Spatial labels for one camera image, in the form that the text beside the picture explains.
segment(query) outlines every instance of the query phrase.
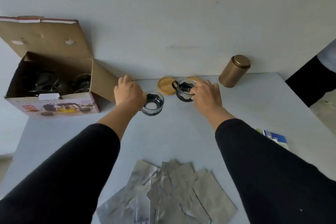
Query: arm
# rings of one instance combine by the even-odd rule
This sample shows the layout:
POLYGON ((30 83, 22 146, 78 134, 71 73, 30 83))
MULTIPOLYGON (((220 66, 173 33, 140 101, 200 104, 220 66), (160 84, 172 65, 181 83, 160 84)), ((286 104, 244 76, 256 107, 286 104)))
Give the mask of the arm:
POLYGON ((198 82, 193 99, 215 131, 250 222, 334 222, 336 182, 229 114, 216 87, 198 82))
POLYGON ((0 201, 0 223, 91 223, 120 140, 145 99, 128 76, 116 107, 64 144, 0 201))

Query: hand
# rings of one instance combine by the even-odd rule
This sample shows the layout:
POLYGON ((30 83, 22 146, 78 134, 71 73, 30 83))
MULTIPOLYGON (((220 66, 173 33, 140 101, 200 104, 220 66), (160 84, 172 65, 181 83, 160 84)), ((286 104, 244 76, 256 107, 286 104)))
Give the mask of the hand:
POLYGON ((209 80, 197 80, 190 94, 195 94, 191 99, 200 114, 204 116, 209 111, 222 107, 221 93, 217 83, 212 85, 209 80))
POLYGON ((141 87, 134 82, 132 77, 125 75, 120 77, 118 86, 114 87, 115 104, 127 104, 134 107, 138 111, 144 107, 147 95, 142 91, 141 87))

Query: cup handle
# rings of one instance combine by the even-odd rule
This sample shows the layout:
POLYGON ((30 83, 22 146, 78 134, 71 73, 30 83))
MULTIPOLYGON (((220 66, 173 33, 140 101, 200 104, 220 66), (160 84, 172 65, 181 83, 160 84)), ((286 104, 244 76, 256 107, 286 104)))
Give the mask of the cup handle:
POLYGON ((179 84, 178 81, 173 81, 173 82, 171 83, 171 86, 173 86, 174 90, 177 90, 177 86, 178 86, 178 84, 179 84))

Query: glass tea cup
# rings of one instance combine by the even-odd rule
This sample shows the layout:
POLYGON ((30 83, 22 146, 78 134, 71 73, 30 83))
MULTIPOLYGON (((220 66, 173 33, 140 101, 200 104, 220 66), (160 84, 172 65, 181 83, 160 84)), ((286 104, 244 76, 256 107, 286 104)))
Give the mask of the glass tea cup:
POLYGON ((165 102, 163 95, 156 90, 146 91, 145 94, 147 95, 147 101, 141 112, 148 116, 158 115, 162 111, 165 102))
POLYGON ((173 81, 171 86, 176 90, 176 96, 179 100, 183 102, 191 102, 191 97, 194 94, 190 94, 190 90, 196 85, 195 80, 188 78, 182 79, 181 81, 173 81))

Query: table surface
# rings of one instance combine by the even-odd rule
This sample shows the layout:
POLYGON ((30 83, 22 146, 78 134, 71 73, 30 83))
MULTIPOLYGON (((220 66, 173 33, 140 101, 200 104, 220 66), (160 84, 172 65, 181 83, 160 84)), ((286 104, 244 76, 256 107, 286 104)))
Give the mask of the table surface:
MULTIPOLYGON (((218 76, 202 78, 212 83, 218 82, 218 76)), ((138 83, 145 91, 156 89, 157 81, 140 80, 138 83)), ((286 136, 293 153, 316 165, 328 177, 336 179, 336 138, 278 74, 246 74, 234 88, 220 85, 220 91, 223 106, 229 112, 253 128, 286 136)), ((111 103, 106 103, 100 114, 43 121, 29 118, 13 162, 0 187, 0 196, 9 192, 65 142, 112 108, 111 103)), ((138 159, 161 166, 162 161, 171 158, 181 162, 192 161, 196 170, 203 167, 212 170, 238 208, 230 223, 249 223, 211 126, 192 102, 182 102, 175 95, 165 96, 163 110, 157 116, 146 116, 139 112, 131 120, 98 206, 127 183, 138 159)), ((99 223, 96 213, 92 223, 99 223)))

